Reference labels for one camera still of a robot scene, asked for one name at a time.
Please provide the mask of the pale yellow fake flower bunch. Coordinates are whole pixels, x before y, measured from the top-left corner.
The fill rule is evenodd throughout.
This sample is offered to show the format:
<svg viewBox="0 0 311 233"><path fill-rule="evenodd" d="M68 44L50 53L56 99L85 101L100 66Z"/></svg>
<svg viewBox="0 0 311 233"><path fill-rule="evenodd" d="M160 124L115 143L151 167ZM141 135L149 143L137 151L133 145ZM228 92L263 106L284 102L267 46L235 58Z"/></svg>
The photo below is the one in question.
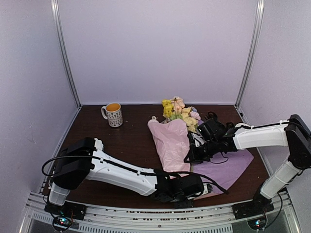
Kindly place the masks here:
<svg viewBox="0 0 311 233"><path fill-rule="evenodd" d="M181 117L183 121L186 123L188 131L196 132L199 121L190 116L190 111L191 111L190 107L183 108L181 111Z"/></svg>

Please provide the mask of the black ribbon gold lettering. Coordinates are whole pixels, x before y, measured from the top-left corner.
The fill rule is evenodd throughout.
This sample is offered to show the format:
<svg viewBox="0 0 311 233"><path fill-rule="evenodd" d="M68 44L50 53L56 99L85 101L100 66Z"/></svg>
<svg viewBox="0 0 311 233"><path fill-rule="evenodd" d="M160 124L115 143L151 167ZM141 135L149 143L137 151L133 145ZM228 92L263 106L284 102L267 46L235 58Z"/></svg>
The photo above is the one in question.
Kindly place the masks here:
<svg viewBox="0 0 311 233"><path fill-rule="evenodd" d="M215 112L213 112L213 111L208 112L208 114L205 116L205 119L206 120L212 119L222 129L229 130L231 128L234 128L234 124L232 122L227 122L225 125L222 124L221 122L219 122L217 114Z"/></svg>

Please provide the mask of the purple wrapping paper sheet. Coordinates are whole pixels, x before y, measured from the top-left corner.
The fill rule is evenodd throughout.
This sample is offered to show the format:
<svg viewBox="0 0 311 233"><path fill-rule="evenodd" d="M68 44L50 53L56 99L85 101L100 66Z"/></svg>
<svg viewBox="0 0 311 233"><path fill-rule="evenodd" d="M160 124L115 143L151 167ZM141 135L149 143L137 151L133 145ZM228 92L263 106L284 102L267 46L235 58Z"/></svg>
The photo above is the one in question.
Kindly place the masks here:
<svg viewBox="0 0 311 233"><path fill-rule="evenodd" d="M188 132L185 122L180 119L160 123L153 118L147 126L166 172L192 171L229 189L254 159L247 150L208 155L207 143L199 134Z"/></svg>

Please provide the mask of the peach fake flower stem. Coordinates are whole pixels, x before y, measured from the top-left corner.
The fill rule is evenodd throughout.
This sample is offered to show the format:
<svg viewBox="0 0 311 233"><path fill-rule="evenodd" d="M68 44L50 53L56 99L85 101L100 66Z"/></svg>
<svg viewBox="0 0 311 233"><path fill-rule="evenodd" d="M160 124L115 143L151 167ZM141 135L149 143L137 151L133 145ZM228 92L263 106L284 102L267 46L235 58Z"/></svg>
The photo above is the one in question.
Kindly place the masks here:
<svg viewBox="0 0 311 233"><path fill-rule="evenodd" d="M181 113L182 109L185 107L183 99L177 96L171 99L171 104L173 105L173 110L178 114Z"/></svg>

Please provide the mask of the bright yellow fake flower stem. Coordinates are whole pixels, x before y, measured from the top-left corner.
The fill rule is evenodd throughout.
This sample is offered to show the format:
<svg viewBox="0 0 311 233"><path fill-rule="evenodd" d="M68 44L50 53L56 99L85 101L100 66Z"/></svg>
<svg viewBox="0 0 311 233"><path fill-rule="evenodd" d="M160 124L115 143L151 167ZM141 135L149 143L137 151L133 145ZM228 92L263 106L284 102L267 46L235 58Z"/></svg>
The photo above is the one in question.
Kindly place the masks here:
<svg viewBox="0 0 311 233"><path fill-rule="evenodd" d="M163 116L165 118L170 118L174 112L174 106L172 104L172 101L164 99L162 101L162 106L163 106Z"/></svg>

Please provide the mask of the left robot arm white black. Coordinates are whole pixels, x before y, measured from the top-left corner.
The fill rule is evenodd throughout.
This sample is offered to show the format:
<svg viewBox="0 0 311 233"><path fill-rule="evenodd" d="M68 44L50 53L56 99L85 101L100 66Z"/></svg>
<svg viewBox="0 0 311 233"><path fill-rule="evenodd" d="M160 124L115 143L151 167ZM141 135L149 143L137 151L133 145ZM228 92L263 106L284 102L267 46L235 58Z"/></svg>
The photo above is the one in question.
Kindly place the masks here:
<svg viewBox="0 0 311 233"><path fill-rule="evenodd" d="M207 194L207 185L198 175L169 175L163 170L138 167L104 152L97 138L82 139L60 151L52 174L48 201L60 216L70 211L70 191L84 180L95 180L132 190L160 202L180 202Z"/></svg>

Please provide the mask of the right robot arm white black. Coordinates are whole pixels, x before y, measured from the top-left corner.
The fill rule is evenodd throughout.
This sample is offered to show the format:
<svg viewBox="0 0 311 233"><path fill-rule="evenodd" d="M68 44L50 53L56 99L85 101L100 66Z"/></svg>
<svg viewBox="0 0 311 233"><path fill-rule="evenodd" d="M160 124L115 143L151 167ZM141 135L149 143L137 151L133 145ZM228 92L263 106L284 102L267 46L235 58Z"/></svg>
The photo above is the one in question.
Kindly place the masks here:
<svg viewBox="0 0 311 233"><path fill-rule="evenodd" d="M249 210L256 215L295 177L311 167L311 131L298 114L276 123L254 126L244 123L234 125L231 122L224 125L218 121L214 112L209 112L197 131L188 133L188 139L190 149L184 158L185 163L211 162L217 153L250 148L271 152L281 149L287 154L249 203Z"/></svg>

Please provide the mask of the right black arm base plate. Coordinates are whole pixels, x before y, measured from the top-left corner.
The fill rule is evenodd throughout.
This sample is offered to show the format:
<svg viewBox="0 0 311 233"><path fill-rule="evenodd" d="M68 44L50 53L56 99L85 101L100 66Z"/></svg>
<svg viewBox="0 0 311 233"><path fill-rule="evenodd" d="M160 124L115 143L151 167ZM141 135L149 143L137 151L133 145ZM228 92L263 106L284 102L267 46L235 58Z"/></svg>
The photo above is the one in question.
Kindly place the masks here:
<svg viewBox="0 0 311 233"><path fill-rule="evenodd" d="M235 219L249 218L257 215L263 215L267 212L273 211L274 206L268 202L264 203L258 200L234 204L232 206Z"/></svg>

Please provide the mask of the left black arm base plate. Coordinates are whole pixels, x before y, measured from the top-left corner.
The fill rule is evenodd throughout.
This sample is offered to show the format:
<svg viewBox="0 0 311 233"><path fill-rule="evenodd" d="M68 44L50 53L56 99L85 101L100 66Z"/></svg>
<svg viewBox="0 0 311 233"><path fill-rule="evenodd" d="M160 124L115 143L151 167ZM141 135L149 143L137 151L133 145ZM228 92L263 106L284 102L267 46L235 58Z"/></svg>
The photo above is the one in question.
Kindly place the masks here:
<svg viewBox="0 0 311 233"><path fill-rule="evenodd" d="M84 220L86 214L86 206L72 202L65 202L63 206L57 206L47 203L44 208L45 212L53 215L65 216L76 220Z"/></svg>

